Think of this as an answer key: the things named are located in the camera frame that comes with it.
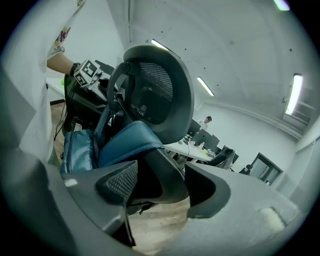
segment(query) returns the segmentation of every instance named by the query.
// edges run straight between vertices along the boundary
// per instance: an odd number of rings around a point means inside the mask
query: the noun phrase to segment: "wristwatch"
[[[76,71],[76,69],[77,69],[77,67],[80,65],[80,63],[74,63],[73,65],[72,65],[72,68],[71,68],[71,70],[70,70],[70,76],[74,76],[74,74],[75,74],[75,71]]]

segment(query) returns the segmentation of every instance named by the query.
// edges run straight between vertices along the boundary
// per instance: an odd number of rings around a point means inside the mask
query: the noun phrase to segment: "wooden floor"
[[[53,136],[63,107],[63,103],[51,106]],[[56,137],[54,148],[58,156],[64,151],[62,131]],[[129,216],[132,235],[136,243],[133,249],[146,255],[154,255],[159,252],[184,227],[189,207],[190,201],[187,198],[178,203],[159,204],[144,211],[141,215],[136,213]]]

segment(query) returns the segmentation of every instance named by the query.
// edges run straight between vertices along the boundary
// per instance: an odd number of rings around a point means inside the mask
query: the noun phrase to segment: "mesh chair back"
[[[138,64],[139,73],[124,82],[125,106],[145,122],[163,144],[187,134],[194,109],[194,90],[187,67],[172,52],[153,45],[126,51],[124,62]]]

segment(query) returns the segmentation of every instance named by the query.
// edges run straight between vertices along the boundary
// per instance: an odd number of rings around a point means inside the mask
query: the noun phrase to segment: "person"
[[[228,171],[231,171],[231,172],[234,172],[232,169],[231,169],[231,167],[233,166],[234,164],[232,163],[232,161],[231,161],[231,163],[229,164],[229,166],[227,167],[227,170]]]
[[[243,168],[239,173],[244,175],[250,175],[251,169],[253,166],[251,164],[247,164],[245,168]]]
[[[17,25],[0,57],[1,83],[5,84],[0,89],[0,107],[12,113],[3,116],[7,122],[0,139],[44,163],[57,164],[58,160],[46,88],[47,67],[72,75],[76,64],[64,55],[63,42],[85,1],[39,1]]]
[[[197,123],[201,126],[201,129],[204,129],[205,131],[208,128],[208,124],[212,121],[212,117],[209,115],[205,118],[205,120],[198,120]]]

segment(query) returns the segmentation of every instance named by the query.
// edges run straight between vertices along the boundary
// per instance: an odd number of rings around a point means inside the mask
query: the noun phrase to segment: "ceiling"
[[[299,73],[299,99],[308,117],[320,109],[319,56],[295,16],[271,0],[108,0],[108,5],[124,49],[155,39],[181,57],[192,78],[195,107],[205,102],[250,110],[302,131],[309,122],[301,126],[284,119],[288,102],[283,102]]]

